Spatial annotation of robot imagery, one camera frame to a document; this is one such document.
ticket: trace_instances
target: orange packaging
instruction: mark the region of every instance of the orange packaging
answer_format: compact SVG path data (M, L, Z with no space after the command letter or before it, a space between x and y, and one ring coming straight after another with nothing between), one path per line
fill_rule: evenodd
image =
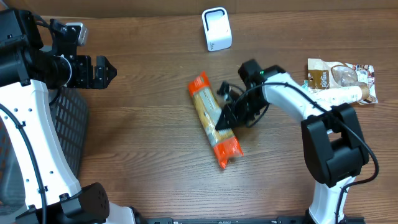
M221 115L221 108L211 93L206 73L202 72L200 76L189 83L188 90L218 163L225 169L229 158L243 156L243 152L231 129L221 131L215 129Z

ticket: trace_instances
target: black clamp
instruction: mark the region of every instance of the black clamp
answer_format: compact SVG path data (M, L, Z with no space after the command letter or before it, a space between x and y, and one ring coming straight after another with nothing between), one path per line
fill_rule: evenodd
M239 76L246 86L246 90L261 85L273 75L285 72L278 65L263 70L254 59L244 62L238 70ZM260 115L260 110L269 105L264 99L261 87L245 93L245 96L238 102L237 100L241 95L231 90L226 82L223 82L217 94L226 96L225 98L227 99L227 104L224 106L216 125L217 131L235 128L243 124L248 126L255 119L255 115Z
M0 87L20 82L30 85L30 80L44 82L48 89L108 87L117 75L116 69L104 56L97 57L94 68L91 58L77 55L77 47L84 45L86 28L63 24L51 19L49 28L53 44L51 50L42 51L43 42L29 11L8 9L0 12Z
M22 129L22 128L26 127L26 123L25 123L25 121L23 121L22 124L16 124L15 127L17 129Z

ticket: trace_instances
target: wood grain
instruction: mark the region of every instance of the wood grain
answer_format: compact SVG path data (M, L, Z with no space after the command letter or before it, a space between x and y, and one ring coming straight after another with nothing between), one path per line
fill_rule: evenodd
M13 7L56 17L199 15L212 7L228 13L398 8L396 0L6 0Z
M376 105L355 105L381 166L350 189L345 212L368 223L398 222L398 10L313 11L230 16L233 45L206 50L200 16L91 19L80 54L105 55L118 69L107 90L81 91L90 106L82 185L146 217L263 218L303 215L314 181L300 127L271 106L252 129L237 128L245 156L221 170L187 84L202 70L213 89L242 86L239 65L279 64L302 83L307 59L366 63L376 71ZM373 172L370 162L358 177Z

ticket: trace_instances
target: black mesh basket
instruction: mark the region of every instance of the black mesh basket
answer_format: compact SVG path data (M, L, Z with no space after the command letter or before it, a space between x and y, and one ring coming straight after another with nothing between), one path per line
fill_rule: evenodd
M49 94L49 101L57 91ZM88 124L88 107L75 89L62 88L50 107L62 151L75 177L78 177ZM21 170L7 130L0 119L0 223L12 223L26 211Z

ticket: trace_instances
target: pasta package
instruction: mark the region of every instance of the pasta package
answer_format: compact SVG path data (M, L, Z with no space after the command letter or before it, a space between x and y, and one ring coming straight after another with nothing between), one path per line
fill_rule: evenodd
M221 115L221 108L210 90L210 82L206 73L202 72L200 76L189 83L188 90L218 163L225 169L228 159L243 156L243 151L232 129L220 131L215 129Z
M337 105L351 101L359 104L377 103L372 65L309 58L308 91L322 96L323 100L336 101Z

